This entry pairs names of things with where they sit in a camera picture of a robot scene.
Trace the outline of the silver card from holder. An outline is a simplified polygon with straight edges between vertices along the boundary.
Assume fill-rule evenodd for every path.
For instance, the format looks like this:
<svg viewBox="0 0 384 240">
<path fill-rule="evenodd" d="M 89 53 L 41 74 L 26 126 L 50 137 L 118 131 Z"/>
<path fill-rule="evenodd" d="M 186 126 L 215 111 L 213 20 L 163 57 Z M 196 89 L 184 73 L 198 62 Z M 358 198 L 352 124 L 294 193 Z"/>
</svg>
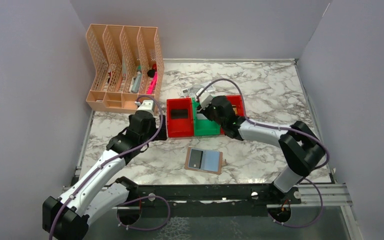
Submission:
<svg viewBox="0 0 384 240">
<path fill-rule="evenodd" d="M 202 114 L 202 113 L 197 113 L 196 114 L 196 119 L 197 120 L 208 120 L 207 117 L 204 114 Z"/>
</svg>

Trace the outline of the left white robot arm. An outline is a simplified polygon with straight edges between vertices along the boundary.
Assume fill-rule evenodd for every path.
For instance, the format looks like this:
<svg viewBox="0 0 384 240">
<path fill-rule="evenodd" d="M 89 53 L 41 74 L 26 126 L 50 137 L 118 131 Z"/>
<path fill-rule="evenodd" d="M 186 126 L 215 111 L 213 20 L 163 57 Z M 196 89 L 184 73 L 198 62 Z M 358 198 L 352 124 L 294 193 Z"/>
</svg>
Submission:
<svg viewBox="0 0 384 240">
<path fill-rule="evenodd" d="M 48 197 L 42 204 L 42 228 L 49 239 L 82 240 L 89 227 L 117 205 L 140 205 L 139 186 L 127 177 L 108 181 L 153 141 L 167 139 L 166 116 L 159 122 L 148 110 L 129 115 L 129 125 L 112 137 L 105 150 L 77 183 L 59 197 Z"/>
</svg>

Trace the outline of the tan leather card holder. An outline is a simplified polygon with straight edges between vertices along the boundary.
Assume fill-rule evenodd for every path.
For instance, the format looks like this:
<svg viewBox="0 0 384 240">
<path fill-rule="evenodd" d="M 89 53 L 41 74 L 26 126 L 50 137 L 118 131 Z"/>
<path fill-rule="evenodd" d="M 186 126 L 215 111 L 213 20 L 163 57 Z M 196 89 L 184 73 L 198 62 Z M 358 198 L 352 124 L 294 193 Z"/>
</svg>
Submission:
<svg viewBox="0 0 384 240">
<path fill-rule="evenodd" d="M 195 169 L 188 167 L 189 156 L 191 149 L 203 151 L 201 169 Z M 216 150 L 204 150 L 195 147 L 189 147 L 187 149 L 184 169 L 196 172 L 203 172 L 209 174 L 220 175 L 222 173 L 222 165 L 224 162 L 223 153 Z"/>
</svg>

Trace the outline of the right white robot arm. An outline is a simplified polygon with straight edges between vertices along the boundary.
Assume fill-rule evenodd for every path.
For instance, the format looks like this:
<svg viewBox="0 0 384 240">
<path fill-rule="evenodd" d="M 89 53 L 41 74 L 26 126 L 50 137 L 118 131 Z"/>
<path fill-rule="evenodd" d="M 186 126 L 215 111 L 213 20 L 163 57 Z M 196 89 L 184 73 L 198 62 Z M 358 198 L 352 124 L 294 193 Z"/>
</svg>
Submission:
<svg viewBox="0 0 384 240">
<path fill-rule="evenodd" d="M 287 193 L 315 170 L 320 160 L 328 154 L 319 139 L 302 121 L 296 121 L 290 126 L 252 121 L 237 115 L 224 95 L 200 96 L 198 101 L 199 112 L 210 121 L 216 122 L 225 136 L 239 141 L 265 143 L 281 149 L 287 166 L 272 182 L 272 187 L 278 193 Z"/>
</svg>

